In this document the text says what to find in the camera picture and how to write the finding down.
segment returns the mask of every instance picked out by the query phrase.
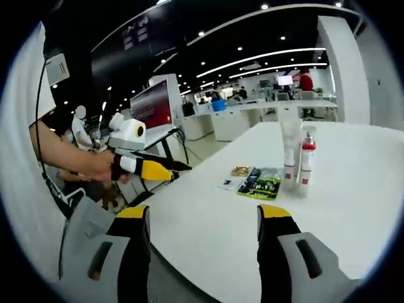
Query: person in red shirt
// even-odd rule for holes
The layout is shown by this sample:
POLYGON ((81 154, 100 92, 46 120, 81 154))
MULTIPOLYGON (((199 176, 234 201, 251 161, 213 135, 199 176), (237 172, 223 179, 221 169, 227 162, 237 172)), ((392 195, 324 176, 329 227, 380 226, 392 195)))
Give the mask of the person in red shirt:
POLYGON ((307 68, 301 69, 300 73, 301 76, 299 86, 302 89, 302 91, 304 92, 313 91, 313 81, 309 76, 309 70, 307 68))

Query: red screen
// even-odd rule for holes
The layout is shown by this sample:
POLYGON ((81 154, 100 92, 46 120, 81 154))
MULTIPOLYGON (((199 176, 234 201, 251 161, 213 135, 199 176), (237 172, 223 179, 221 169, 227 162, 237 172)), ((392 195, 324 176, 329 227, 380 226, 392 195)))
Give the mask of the red screen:
POLYGON ((142 121, 146 128, 171 124, 171 110, 167 80, 140 93, 131 99, 132 118, 142 121))

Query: blue container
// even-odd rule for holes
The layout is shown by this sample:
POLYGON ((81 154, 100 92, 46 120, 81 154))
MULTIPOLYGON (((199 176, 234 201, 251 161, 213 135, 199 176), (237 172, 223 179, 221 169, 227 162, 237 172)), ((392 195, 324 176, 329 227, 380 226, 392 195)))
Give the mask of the blue container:
POLYGON ((226 101, 224 99, 212 101, 213 111, 220 112, 221 110, 226 109, 226 101))

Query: red and white spray bottle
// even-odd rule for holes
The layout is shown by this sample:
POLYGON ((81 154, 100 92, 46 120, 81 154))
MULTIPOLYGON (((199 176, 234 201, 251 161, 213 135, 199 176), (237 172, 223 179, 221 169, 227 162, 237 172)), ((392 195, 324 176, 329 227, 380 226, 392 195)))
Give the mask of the red and white spray bottle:
POLYGON ((315 130, 315 128, 304 128, 306 135, 302 142, 302 160, 300 162, 299 176, 299 194, 301 198, 307 197, 309 185, 311 183, 314 154, 316 152, 316 142, 312 137, 315 130))

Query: red shirt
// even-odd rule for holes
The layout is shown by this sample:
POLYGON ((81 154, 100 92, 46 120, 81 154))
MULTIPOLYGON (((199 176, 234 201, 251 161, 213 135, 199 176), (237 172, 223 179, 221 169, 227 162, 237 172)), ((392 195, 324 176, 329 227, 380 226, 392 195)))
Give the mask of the red shirt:
POLYGON ((300 76, 300 88, 303 91, 313 90, 313 81, 311 80, 309 75, 304 74, 300 76))

